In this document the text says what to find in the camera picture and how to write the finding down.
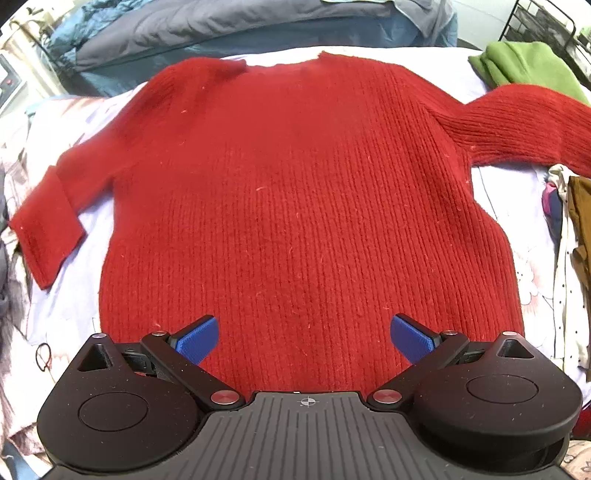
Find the white dotted garment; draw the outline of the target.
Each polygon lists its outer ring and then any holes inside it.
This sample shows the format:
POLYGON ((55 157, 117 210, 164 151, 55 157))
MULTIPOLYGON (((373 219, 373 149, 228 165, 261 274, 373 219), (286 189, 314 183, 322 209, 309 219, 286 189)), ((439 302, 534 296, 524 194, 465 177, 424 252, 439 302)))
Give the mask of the white dotted garment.
POLYGON ((554 276, 553 313, 555 358, 564 370, 587 369, 589 366, 587 300, 572 262, 578 241, 568 209, 568 184, 571 178, 576 177, 574 172, 561 164, 549 169, 549 181, 556 187, 561 201, 562 225, 554 276))

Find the teal blue blanket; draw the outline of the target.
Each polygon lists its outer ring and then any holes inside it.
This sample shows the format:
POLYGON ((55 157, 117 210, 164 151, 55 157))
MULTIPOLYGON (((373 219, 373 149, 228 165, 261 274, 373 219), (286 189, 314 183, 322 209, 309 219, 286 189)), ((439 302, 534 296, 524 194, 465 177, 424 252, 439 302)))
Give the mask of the teal blue blanket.
POLYGON ((91 70, 77 69, 75 55, 78 46, 94 37, 122 14, 136 10, 149 2, 151 1, 89 1, 55 30, 46 46, 47 55, 62 73, 69 75, 73 80, 72 93, 92 93, 111 97, 131 90, 161 70, 189 58, 224 58, 257 54, 211 56, 204 52, 204 48, 192 45, 158 54, 131 57, 91 70))

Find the green folded garment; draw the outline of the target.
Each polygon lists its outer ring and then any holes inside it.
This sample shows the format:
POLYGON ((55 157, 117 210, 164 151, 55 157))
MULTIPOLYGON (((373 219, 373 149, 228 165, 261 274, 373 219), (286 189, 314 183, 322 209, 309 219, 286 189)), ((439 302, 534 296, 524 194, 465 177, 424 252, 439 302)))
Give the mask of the green folded garment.
POLYGON ((590 104, 575 74, 543 42, 493 42, 468 61, 490 89, 509 84, 536 85, 590 104))

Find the grey clothes pile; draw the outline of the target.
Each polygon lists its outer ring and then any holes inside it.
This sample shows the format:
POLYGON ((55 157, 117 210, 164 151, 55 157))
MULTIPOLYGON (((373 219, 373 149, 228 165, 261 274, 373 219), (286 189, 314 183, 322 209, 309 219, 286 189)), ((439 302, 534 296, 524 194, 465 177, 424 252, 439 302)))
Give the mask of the grey clothes pile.
MULTIPOLYGON (((1 167, 1 234, 9 227, 9 211, 5 196, 5 169, 1 167)), ((23 306, 22 286, 16 273, 14 252, 10 253, 7 244, 1 240, 1 319, 19 312, 23 306)))

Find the grey duvet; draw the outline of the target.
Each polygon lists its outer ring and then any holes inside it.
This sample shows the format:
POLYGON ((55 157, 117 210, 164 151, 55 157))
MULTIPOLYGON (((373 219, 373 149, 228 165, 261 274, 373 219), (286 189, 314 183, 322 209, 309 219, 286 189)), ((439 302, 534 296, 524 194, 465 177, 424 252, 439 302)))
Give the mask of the grey duvet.
POLYGON ((221 57, 314 45, 448 47, 458 34, 450 1, 151 1, 78 46, 75 65, 192 45, 221 57))

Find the red knit cardigan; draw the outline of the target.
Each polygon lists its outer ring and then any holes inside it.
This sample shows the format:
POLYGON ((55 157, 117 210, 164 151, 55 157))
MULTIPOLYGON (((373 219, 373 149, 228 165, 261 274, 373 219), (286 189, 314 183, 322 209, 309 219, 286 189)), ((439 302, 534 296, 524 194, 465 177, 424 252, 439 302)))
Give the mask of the red knit cardigan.
POLYGON ((10 225, 41 288, 114 198, 103 330, 131 342, 204 314, 205 362, 242 393, 370 392, 402 368, 405 313, 478 341, 523 320, 512 251, 476 166, 590 172, 590 110, 507 85, 462 103, 410 70, 322 54, 274 67, 194 58, 64 152, 10 225))

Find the white appliance with display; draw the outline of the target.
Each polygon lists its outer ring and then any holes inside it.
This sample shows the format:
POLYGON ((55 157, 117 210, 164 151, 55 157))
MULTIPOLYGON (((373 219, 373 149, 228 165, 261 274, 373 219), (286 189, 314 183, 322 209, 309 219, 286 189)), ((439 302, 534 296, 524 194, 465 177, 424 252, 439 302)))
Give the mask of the white appliance with display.
POLYGON ((24 81, 13 68, 5 54, 1 54, 0 56, 0 71, 0 112, 3 113, 8 109, 10 103, 24 86, 24 81))

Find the mustard brown garment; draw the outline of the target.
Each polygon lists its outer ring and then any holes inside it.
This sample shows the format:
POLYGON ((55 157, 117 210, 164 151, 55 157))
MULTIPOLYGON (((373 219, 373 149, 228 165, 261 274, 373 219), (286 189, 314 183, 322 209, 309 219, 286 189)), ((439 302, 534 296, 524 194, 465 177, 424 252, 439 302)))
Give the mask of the mustard brown garment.
POLYGON ((572 176, 568 183, 568 213, 575 232, 572 264, 583 287, 586 299, 590 299, 590 248, 591 248, 591 183, 581 176, 572 176))

